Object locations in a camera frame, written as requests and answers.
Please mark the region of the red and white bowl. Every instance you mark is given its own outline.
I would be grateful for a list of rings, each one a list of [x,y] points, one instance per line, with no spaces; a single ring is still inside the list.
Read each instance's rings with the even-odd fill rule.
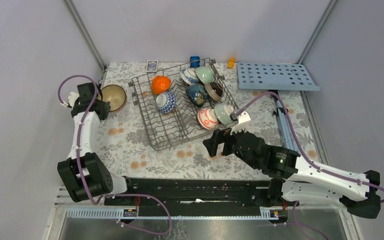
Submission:
[[[201,108],[197,113],[197,120],[207,130],[215,130],[219,125],[215,110],[211,107]]]

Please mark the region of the brown glazed bowl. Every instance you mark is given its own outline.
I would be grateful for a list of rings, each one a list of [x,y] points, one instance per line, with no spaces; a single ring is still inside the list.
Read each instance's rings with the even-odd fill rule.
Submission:
[[[102,100],[109,103],[109,111],[121,110],[127,102],[127,94],[124,88],[117,84],[110,84],[102,88]]]

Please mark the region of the grey wire dish rack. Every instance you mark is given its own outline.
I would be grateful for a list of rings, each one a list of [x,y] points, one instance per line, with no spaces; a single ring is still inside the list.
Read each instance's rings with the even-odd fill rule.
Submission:
[[[199,124],[200,108],[186,95],[188,85],[181,79],[180,72],[188,67],[188,62],[163,62],[157,72],[138,73],[128,84],[133,89],[133,103],[139,107],[147,140],[154,150],[173,148],[213,133]],[[169,91],[174,93],[176,105],[168,114],[157,109],[157,96],[151,90],[152,79],[156,76],[171,80]]]

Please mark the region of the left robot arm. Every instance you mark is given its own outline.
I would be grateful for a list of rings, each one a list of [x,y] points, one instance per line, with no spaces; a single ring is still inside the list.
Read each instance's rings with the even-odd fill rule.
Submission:
[[[69,94],[74,134],[67,159],[57,164],[57,172],[75,203],[116,194],[116,199],[128,206],[135,200],[134,190],[128,187],[125,177],[112,176],[96,153],[98,128],[110,110],[110,104],[99,95],[91,82],[78,85],[77,92]]]

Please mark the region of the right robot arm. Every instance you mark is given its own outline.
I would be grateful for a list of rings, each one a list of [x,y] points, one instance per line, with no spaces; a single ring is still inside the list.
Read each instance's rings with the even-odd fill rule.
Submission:
[[[266,144],[263,138],[250,132],[231,133],[229,128],[216,129],[202,143],[211,157],[223,145],[223,156],[235,155],[268,176],[265,199],[273,206],[283,202],[325,201],[365,219],[375,219],[380,213],[381,198],[376,193],[380,174],[376,171],[355,173],[308,163],[297,151]]]

